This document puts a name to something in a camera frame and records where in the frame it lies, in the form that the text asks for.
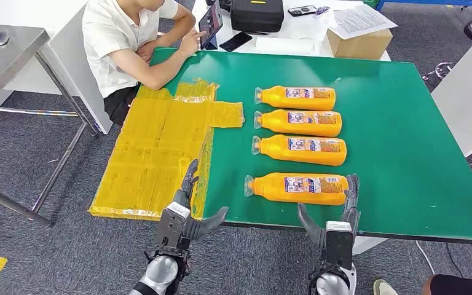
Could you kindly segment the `person's left hand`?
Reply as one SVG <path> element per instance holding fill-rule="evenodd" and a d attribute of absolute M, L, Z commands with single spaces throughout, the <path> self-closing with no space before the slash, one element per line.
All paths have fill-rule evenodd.
<path fill-rule="evenodd" d="M 158 39 L 148 41 L 137 49 L 136 54 L 147 63 L 151 59 L 155 48 L 158 46 L 159 46 Z"/>

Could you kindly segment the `person's right hand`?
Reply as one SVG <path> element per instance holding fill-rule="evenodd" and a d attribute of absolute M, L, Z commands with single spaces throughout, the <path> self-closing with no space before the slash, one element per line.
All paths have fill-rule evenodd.
<path fill-rule="evenodd" d="M 185 57 L 191 57 L 200 49 L 201 38 L 206 35 L 205 31 L 191 30 L 182 39 L 179 52 Z"/>

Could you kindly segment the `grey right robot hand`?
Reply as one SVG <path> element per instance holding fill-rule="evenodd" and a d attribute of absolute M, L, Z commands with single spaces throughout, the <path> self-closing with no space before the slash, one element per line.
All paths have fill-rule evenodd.
<path fill-rule="evenodd" d="M 327 221 L 325 227 L 318 226 L 309 216 L 303 203 L 297 204 L 298 218 L 311 241 L 327 252 L 338 244 L 345 243 L 352 250 L 355 242 L 360 212 L 357 210 L 360 182 L 357 174 L 347 175 L 349 188 L 344 191 L 345 205 L 340 221 Z"/>

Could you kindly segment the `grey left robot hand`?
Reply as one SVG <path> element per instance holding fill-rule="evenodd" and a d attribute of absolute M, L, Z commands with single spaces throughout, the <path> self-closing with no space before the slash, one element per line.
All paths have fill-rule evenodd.
<path fill-rule="evenodd" d="M 195 176 L 198 170 L 199 160 L 194 159 L 188 166 L 186 174 L 182 180 L 181 187 L 175 192 L 173 201 L 182 205 L 186 209 L 191 209 L 192 191 L 199 177 Z M 194 219 L 189 213 L 185 217 L 184 226 L 178 242 L 179 249 L 188 249 L 191 240 L 197 240 L 213 229 L 220 226 L 226 219 L 229 208 L 221 207 L 216 214 L 204 220 Z"/>

